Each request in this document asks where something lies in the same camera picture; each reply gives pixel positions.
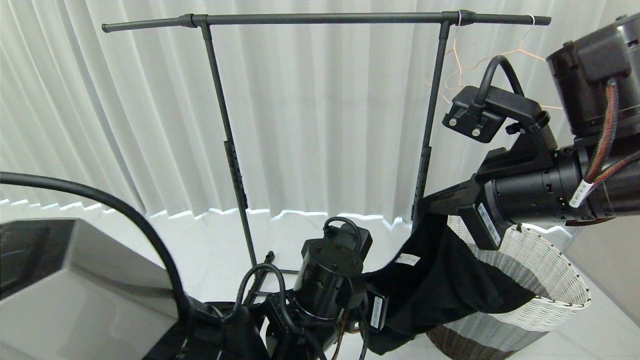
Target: barcode sticker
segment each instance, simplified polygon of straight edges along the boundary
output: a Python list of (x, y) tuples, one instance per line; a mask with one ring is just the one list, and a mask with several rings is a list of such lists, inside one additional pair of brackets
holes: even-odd
[(396, 259), (396, 263), (414, 266), (420, 261), (420, 257), (411, 254), (400, 254)]
[(480, 205), (478, 205), (478, 212), (480, 213), (480, 217), (484, 221), (486, 228), (489, 229), (489, 233), (493, 238), (493, 243), (495, 244), (495, 246), (500, 246), (500, 242), (502, 241), (502, 239), (500, 238), (500, 234), (498, 234), (498, 230), (496, 230), (495, 225), (489, 217), (489, 213), (486, 212), (486, 209), (484, 208), (484, 204), (482, 202), (480, 203)]
[(589, 196), (592, 186), (593, 184), (589, 184), (585, 182), (585, 180), (582, 180), (580, 185), (578, 185), (578, 188), (575, 189), (575, 193), (573, 193), (573, 197), (571, 197), (569, 206), (572, 208), (578, 208), (580, 204), (582, 204), (582, 201), (584, 201), (584, 198)]
[(380, 326), (380, 315), (382, 314), (382, 298), (375, 297), (373, 300), (373, 310), (371, 311), (371, 327), (377, 329)]

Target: laundry basket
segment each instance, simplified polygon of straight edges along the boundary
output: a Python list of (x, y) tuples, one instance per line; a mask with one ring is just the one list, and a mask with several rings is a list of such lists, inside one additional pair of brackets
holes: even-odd
[(449, 217), (447, 225), (477, 259), (499, 268), (537, 295), (514, 311), (475, 313), (427, 332), (451, 359), (506, 359), (591, 303), (589, 289), (567, 258), (533, 231), (513, 226), (500, 250), (490, 251), (478, 249), (460, 217)]

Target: black garment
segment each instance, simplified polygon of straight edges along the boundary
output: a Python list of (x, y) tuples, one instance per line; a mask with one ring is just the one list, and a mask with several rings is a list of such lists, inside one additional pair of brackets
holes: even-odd
[[(400, 254), (420, 260), (413, 266), (396, 263)], [(498, 268), (478, 260), (447, 226), (446, 215), (427, 214), (394, 260), (365, 278), (389, 296), (385, 327), (371, 332), (369, 342), (369, 349), (380, 355), (438, 325), (477, 311), (512, 311), (535, 296)]]

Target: white curtain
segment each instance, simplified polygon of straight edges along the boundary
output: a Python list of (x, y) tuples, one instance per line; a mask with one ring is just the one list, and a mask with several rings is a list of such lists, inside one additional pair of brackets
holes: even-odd
[[(102, 23), (184, 13), (440, 12), (549, 15), (548, 27), (452, 28), (462, 66), (517, 49), (542, 57), (636, 1), (2, 1), (0, 167), (113, 193), (148, 214), (236, 207), (224, 131), (198, 29), (105, 34)], [(249, 206), (409, 219), (424, 133), (437, 24), (212, 27)], [(560, 106), (544, 61), (510, 54), (525, 94)], [(485, 64), (465, 70), (477, 85)], [(447, 55), (444, 77), (458, 68)], [(506, 86), (498, 75), (495, 85)], [(458, 87), (452, 76), (447, 86)], [(468, 179), (504, 133), (483, 145), (440, 125), (427, 193)], [(559, 143), (570, 141), (550, 109)], [(2, 187), (41, 205), (62, 193)]]

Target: white floor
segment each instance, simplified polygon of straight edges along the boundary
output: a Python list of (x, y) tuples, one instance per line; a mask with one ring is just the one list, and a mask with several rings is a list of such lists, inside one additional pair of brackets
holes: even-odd
[[(84, 218), (130, 248), (159, 262), (141, 233), (118, 213), (105, 212), (102, 208), (83, 209), (81, 206), (42, 209), (29, 204), (0, 203), (0, 222), (33, 217)], [(324, 214), (303, 216), (284, 213), (271, 219), (266, 212), (252, 213), (250, 223), (258, 262), (264, 259), (268, 250), (273, 250), (276, 266), (298, 269), (302, 242), (322, 236), (325, 219)], [(378, 217), (352, 219), (359, 226), (368, 228), (373, 236), (374, 245), (365, 262), (365, 271), (375, 270), (389, 261), (410, 232), (408, 225), (402, 222), (389, 226)], [(240, 279), (250, 268), (236, 211), (224, 214), (210, 211), (198, 218), (158, 215), (150, 221), (173, 254), (190, 295), (204, 301), (235, 298)], [(291, 287), (294, 276), (289, 275), (286, 279), (287, 286)], [(640, 360), (640, 328), (591, 281), (586, 281), (592, 290), (592, 305), (512, 359)], [(269, 277), (263, 290), (275, 291), (275, 279)], [(359, 336), (345, 335), (339, 359), (357, 359), (361, 345)], [(426, 336), (421, 336), (385, 356), (368, 353), (367, 359), (444, 360), (448, 357), (441, 354)]]

